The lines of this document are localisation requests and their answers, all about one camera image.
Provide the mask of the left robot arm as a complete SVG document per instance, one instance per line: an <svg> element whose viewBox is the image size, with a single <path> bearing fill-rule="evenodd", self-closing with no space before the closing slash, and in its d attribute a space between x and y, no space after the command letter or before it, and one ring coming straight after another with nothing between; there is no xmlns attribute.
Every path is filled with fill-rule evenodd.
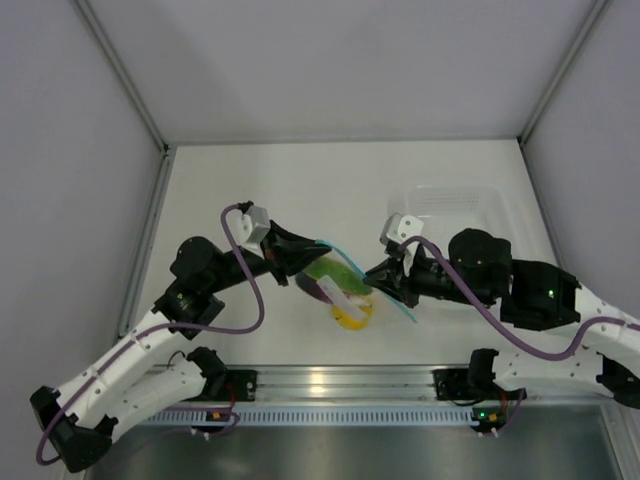
<svg viewBox="0 0 640 480"><path fill-rule="evenodd" d="M175 403L215 399L226 386L227 368L218 354L197 347L156 379L144 374L163 356L184 350L202 332L249 335L266 317L258 277L269 275L281 286L331 252L326 243L256 220L241 207L248 241L239 245L227 218L220 218L229 250L193 236L178 248L170 266L174 277L137 325L72 380L42 386L30 404L42 431L35 458L40 466L62 462L70 473L90 468L132 427ZM246 283L253 291L256 320L244 327L215 323L225 304L218 293Z"/></svg>

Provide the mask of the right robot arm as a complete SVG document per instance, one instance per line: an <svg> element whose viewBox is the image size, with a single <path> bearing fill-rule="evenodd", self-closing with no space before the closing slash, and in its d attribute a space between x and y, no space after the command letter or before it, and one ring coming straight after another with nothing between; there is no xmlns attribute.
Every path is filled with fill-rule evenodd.
<svg viewBox="0 0 640 480"><path fill-rule="evenodd" d="M473 351L468 388L583 388L639 406L639 321L597 297L565 270L515 259L508 240L467 228L441 253L413 235L383 241L387 258L365 284L409 308L423 297L472 306L515 352Z"/></svg>

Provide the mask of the clear zip top bag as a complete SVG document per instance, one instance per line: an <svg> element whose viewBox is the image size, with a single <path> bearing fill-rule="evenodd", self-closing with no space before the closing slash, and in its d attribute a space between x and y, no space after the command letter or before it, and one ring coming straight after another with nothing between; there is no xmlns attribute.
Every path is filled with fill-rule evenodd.
<svg viewBox="0 0 640 480"><path fill-rule="evenodd" d="M324 305L327 316L347 331L418 325L419 319L388 294L364 283L364 271L337 245L316 240L326 249L294 276L295 285Z"/></svg>

